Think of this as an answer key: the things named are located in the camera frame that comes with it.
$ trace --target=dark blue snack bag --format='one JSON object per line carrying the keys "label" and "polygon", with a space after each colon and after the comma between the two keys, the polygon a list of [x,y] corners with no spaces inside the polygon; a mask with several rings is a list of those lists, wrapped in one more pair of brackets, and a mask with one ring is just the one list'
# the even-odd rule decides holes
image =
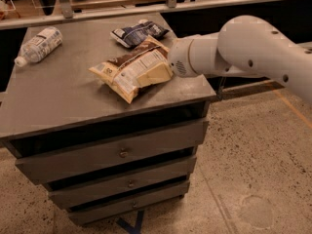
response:
{"label": "dark blue snack bag", "polygon": [[162,38],[169,32],[168,29],[151,20],[140,20],[131,27],[117,28],[110,32],[112,38],[126,48],[134,48],[142,43],[148,35],[155,39]]}

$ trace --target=gray tabletop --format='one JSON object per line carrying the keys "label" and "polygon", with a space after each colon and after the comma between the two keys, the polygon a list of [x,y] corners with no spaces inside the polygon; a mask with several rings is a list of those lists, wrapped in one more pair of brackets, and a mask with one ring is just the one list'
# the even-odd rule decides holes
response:
{"label": "gray tabletop", "polygon": [[[40,63],[14,68],[0,107],[1,139],[32,136],[214,95],[202,76],[174,77],[167,83],[152,86],[127,104],[88,70],[126,54],[129,50],[113,40],[109,32],[131,26],[140,19],[153,20],[169,28],[159,14],[56,25],[63,35],[62,45]],[[24,41],[43,28],[29,28]],[[169,32],[162,43],[170,47],[173,38],[176,36]]]}

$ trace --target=orange line on floor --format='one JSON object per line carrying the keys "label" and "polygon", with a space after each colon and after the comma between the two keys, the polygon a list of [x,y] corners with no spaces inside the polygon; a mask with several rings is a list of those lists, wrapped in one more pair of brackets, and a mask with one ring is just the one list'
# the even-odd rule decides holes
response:
{"label": "orange line on floor", "polygon": [[291,111],[300,119],[302,120],[310,129],[312,129],[312,122],[309,121],[298,109],[296,109],[289,100],[287,100],[278,90],[276,90],[269,81],[263,81],[267,86],[269,86],[272,91],[277,95],[284,104],[291,109]]}

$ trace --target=brown chip bag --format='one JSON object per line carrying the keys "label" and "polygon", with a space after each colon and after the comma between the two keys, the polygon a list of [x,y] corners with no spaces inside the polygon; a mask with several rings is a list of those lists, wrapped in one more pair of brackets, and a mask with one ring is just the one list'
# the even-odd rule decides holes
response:
{"label": "brown chip bag", "polygon": [[141,88],[172,78],[173,72],[167,63],[168,50],[148,36],[129,54],[102,62],[89,70],[131,103]]}

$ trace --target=bottle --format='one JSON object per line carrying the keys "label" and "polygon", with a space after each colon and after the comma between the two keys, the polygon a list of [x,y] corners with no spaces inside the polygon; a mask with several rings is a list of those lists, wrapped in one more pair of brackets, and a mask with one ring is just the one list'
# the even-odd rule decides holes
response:
{"label": "bottle", "polygon": [[21,45],[19,56],[15,59],[17,66],[25,66],[29,62],[39,62],[62,43],[62,35],[55,27],[47,27]]}

